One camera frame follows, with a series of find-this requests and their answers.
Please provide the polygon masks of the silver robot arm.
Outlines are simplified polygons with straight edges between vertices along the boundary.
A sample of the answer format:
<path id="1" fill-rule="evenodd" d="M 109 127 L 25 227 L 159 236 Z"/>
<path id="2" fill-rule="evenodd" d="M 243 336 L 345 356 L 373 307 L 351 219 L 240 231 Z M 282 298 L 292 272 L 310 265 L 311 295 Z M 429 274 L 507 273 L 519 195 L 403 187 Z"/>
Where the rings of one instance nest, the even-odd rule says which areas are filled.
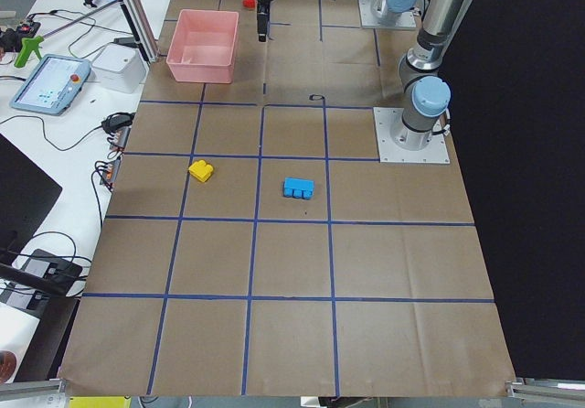
<path id="1" fill-rule="evenodd" d="M 434 135 L 433 127 L 447 113 L 451 90 L 437 77 L 444 52 L 473 0 L 430 0 L 415 44 L 399 63 L 405 107 L 391 125 L 392 140 L 399 147 L 418 151 Z"/>
<path id="2" fill-rule="evenodd" d="M 416 3 L 417 0 L 374 0 L 370 9 L 375 17 L 386 19 L 411 11 Z"/>

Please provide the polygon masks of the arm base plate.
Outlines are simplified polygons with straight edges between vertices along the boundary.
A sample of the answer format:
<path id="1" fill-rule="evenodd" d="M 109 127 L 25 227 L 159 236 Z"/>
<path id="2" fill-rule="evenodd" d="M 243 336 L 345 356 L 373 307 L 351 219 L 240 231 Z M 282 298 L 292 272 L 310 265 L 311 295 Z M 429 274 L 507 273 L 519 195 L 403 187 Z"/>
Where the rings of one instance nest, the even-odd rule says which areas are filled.
<path id="1" fill-rule="evenodd" d="M 402 120 L 402 108 L 374 107 L 378 157 L 383 164 L 449 165 L 445 134 L 441 123 L 429 132 L 410 130 Z"/>
<path id="2" fill-rule="evenodd" d="M 417 0 L 357 0 L 360 25 L 366 29 L 415 30 Z"/>

